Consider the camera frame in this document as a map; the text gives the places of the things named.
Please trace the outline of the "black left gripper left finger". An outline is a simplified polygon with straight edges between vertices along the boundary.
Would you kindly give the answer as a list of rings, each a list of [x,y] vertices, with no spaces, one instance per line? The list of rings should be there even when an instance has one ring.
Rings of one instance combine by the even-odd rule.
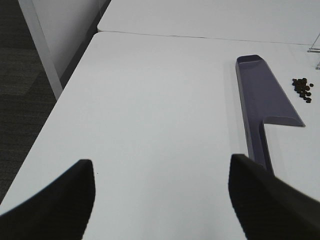
[[[2,240],[81,240],[96,196],[92,161],[81,159],[0,216]]]

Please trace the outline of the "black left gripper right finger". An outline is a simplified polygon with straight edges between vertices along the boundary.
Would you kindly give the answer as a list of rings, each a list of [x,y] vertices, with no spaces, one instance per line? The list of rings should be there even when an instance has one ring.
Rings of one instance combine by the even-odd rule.
[[[248,240],[318,240],[320,203],[244,154],[230,159],[228,191]]]

